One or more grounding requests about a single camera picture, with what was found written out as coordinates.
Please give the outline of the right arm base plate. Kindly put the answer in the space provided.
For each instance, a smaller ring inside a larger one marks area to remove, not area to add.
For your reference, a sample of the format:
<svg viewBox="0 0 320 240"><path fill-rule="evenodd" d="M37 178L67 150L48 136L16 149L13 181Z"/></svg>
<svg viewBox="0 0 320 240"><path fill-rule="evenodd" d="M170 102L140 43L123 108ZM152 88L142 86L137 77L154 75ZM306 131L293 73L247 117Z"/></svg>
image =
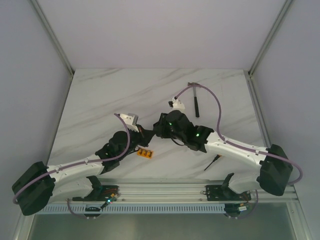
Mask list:
<svg viewBox="0 0 320 240"><path fill-rule="evenodd" d="M248 202L252 199L249 192L235 193L228 187L222 185L206 185L205 191L208 201L245 201Z"/></svg>

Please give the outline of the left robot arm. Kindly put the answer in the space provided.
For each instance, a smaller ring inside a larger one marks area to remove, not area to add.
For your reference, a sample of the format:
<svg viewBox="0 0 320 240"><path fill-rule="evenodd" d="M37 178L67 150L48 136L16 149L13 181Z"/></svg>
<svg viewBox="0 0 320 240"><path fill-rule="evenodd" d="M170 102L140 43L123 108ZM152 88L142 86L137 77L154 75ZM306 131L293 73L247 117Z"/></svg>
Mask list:
<svg viewBox="0 0 320 240"><path fill-rule="evenodd" d="M102 201L105 187L98 177L117 168L138 146L148 146L154 134L138 126L137 131L117 131L101 149L84 159L50 166L38 161L12 185L14 203L24 216L30 216L47 204L67 199Z"/></svg>

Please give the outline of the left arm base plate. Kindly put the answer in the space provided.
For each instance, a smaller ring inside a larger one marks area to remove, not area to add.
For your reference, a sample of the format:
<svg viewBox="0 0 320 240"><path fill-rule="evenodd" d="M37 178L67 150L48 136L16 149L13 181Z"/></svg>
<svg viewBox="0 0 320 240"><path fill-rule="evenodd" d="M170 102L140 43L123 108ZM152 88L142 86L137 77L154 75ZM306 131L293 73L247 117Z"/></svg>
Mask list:
<svg viewBox="0 0 320 240"><path fill-rule="evenodd" d="M118 185L102 185L94 188L86 197L73 197L72 200L76 202L102 202L111 198L111 195L117 195L119 192Z"/></svg>

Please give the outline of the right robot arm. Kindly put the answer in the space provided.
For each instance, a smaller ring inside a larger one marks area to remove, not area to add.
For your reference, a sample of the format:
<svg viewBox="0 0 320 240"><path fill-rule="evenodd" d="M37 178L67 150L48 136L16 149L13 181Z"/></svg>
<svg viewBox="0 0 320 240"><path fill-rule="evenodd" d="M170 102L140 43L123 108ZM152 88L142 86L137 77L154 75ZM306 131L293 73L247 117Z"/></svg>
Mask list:
<svg viewBox="0 0 320 240"><path fill-rule="evenodd" d="M224 179L221 193L228 200L246 191L262 189L282 196L293 171L286 162L283 149L273 144L270 148L249 146L243 142L227 143L218 132L203 125L194 125L179 110L162 113L153 124L153 131L162 139L177 139L193 151L215 153L246 164L248 173L229 173Z"/></svg>

